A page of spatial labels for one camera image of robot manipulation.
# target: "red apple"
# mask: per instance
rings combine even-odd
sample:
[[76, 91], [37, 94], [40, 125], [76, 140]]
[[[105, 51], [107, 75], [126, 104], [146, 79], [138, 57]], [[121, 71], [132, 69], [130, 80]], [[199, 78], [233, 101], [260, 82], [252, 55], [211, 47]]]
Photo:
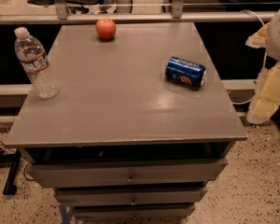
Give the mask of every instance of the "red apple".
[[95, 30], [103, 40], [111, 40], [116, 33], [116, 24], [111, 19], [100, 19], [96, 22]]

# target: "speckled floor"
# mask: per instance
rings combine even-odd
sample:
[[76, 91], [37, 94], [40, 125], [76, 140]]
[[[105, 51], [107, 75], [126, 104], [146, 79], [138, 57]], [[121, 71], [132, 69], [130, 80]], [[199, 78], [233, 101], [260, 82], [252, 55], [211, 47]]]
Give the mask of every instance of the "speckled floor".
[[[237, 142], [229, 152], [228, 166], [218, 179], [208, 183], [208, 191], [196, 203], [186, 224], [280, 223], [280, 130], [273, 121], [251, 127], [244, 122], [248, 140]], [[4, 140], [7, 133], [1, 135]], [[23, 176], [16, 176], [18, 191], [3, 196], [8, 167], [0, 167], [0, 223], [62, 223], [52, 189], [42, 189]], [[77, 221], [77, 224], [90, 223]], [[136, 221], [92, 221], [91, 223], [177, 224], [179, 219], [139, 219]]]

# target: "soda can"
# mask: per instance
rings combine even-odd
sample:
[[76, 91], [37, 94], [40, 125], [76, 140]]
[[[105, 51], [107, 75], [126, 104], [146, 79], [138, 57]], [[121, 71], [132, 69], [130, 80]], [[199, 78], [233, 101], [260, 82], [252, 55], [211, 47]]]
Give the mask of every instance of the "soda can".
[[198, 63], [171, 57], [166, 68], [166, 76], [170, 79], [200, 88], [204, 83], [206, 68]]

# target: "clear plastic bottle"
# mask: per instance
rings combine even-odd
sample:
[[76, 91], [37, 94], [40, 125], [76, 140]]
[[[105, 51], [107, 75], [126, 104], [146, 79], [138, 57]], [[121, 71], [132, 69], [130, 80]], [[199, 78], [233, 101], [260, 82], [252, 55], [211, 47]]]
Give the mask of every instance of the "clear plastic bottle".
[[39, 97], [48, 99], [56, 95], [59, 86], [52, 74], [42, 44], [24, 27], [15, 30], [15, 52]]

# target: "gray table surface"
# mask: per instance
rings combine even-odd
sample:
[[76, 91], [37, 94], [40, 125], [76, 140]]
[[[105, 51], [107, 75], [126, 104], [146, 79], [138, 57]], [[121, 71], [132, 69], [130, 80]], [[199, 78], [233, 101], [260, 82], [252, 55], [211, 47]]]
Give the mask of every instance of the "gray table surface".
[[[38, 98], [33, 90], [29, 93], [7, 147], [246, 139], [193, 23], [117, 28], [114, 40], [102, 42], [94, 25], [62, 27], [49, 53], [61, 90], [49, 100]], [[198, 91], [166, 79], [171, 56], [207, 67], [206, 81]]]

